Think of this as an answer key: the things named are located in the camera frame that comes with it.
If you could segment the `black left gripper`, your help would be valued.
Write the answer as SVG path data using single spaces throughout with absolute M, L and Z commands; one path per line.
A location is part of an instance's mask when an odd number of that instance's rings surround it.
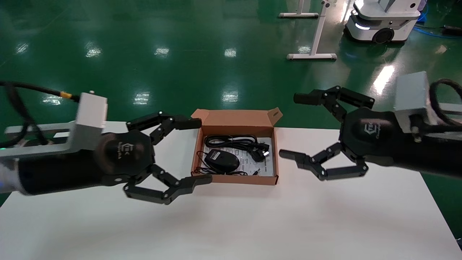
M 155 128 L 150 134 L 141 131 Z M 101 135 L 95 148 L 95 163 L 102 171 L 102 184 L 114 186 L 127 183 L 123 191 L 130 199 L 157 204 L 171 204 L 178 196 L 192 194 L 198 185 L 212 183 L 211 174 L 177 179 L 154 164 L 152 145 L 160 143 L 172 130 L 199 129 L 202 121 L 183 115 L 170 115 L 159 111 L 126 123 L 129 132 L 107 132 Z M 165 184 L 166 191 L 138 187 L 148 175 Z

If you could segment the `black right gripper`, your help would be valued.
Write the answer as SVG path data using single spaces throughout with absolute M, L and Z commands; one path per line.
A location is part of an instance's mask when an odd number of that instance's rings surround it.
M 365 176 L 369 167 L 364 158 L 390 157 L 394 138 L 401 127 L 393 112 L 371 110 L 375 99 L 358 92 L 335 86 L 328 90 L 295 93 L 296 104 L 324 106 L 341 124 L 340 143 L 335 143 L 316 155 L 280 149 L 279 156 L 295 161 L 297 168 L 311 171 L 320 181 L 351 179 Z M 347 114 L 339 102 L 359 108 Z M 343 153 L 354 166 L 326 169 L 323 163 Z

